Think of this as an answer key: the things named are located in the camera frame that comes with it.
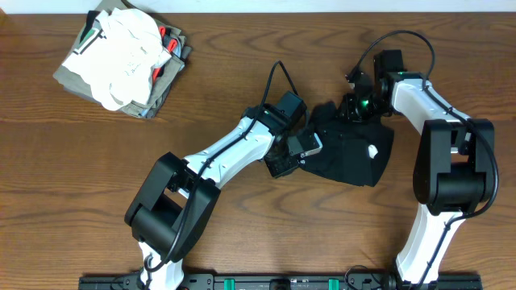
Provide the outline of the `black t-shirt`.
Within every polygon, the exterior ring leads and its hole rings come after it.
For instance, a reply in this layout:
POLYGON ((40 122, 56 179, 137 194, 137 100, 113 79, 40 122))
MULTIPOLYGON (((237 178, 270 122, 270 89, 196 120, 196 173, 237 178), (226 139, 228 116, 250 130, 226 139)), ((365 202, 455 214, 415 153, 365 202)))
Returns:
POLYGON ((302 159, 300 169, 329 180, 355 186, 375 186, 391 156, 394 130, 379 118, 349 122, 329 101, 314 107, 310 125, 322 150, 302 159))

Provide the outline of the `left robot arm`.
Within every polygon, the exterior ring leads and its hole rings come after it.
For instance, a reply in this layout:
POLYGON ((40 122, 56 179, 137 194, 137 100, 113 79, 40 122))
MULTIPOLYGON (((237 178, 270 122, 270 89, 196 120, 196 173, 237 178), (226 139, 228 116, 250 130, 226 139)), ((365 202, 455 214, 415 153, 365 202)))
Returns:
POLYGON ((258 160, 272 177, 287 176, 309 151, 322 149, 318 136, 291 132, 307 115, 305 102, 288 91, 276 105, 247 108, 235 129, 203 151, 161 156, 125 213, 144 265, 122 287, 179 288, 182 260, 200 239, 227 182, 258 160))

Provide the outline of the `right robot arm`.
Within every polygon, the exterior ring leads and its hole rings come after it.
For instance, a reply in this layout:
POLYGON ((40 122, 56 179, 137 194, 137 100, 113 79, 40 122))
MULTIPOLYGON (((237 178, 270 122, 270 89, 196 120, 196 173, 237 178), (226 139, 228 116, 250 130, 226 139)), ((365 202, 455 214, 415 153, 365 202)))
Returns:
POLYGON ((480 289, 478 275, 441 274, 439 265, 459 227, 484 213, 497 194, 493 124, 456 110, 428 75, 406 70, 401 51, 379 52, 373 64, 373 78, 358 64, 346 76, 352 92, 343 97, 345 118, 400 114, 420 135, 413 173, 418 211, 393 272, 378 279, 378 287, 480 289))

